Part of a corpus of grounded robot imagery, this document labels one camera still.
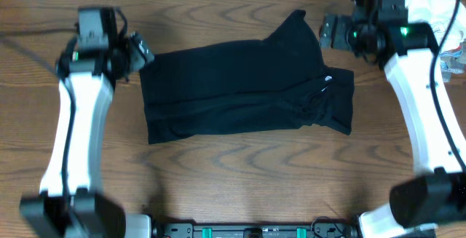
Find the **black t-shirt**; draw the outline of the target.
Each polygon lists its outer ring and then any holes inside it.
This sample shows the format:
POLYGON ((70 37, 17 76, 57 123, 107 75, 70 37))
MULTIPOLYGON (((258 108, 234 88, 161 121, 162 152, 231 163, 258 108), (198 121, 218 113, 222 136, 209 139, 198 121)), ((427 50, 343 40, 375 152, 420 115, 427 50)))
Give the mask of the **black t-shirt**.
POLYGON ((323 62, 305 15, 262 40, 157 55, 140 72, 148 142, 314 124, 350 134, 354 74, 323 62))

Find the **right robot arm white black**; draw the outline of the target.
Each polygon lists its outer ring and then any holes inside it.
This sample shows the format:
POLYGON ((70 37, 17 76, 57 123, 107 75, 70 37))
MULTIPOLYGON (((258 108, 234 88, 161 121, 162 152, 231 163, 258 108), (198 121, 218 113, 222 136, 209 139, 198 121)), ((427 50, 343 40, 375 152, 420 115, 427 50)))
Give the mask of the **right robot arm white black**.
POLYGON ((431 25, 328 14, 322 47, 374 54, 398 98, 414 158, 414 178, 392 187, 388 203, 361 214, 360 237, 413 237, 465 220, 465 137, 435 59, 431 25))

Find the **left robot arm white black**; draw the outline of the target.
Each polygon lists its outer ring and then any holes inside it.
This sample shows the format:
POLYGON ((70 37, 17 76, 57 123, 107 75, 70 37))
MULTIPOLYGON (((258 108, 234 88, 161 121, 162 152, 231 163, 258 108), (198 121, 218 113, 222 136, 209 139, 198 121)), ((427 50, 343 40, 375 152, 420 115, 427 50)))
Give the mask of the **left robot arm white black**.
POLYGON ((105 197, 100 170, 115 82, 154 62, 139 33, 113 44, 74 37, 56 62, 60 110, 52 156, 39 194, 20 213, 38 237, 151 237, 151 217, 127 214, 105 197))

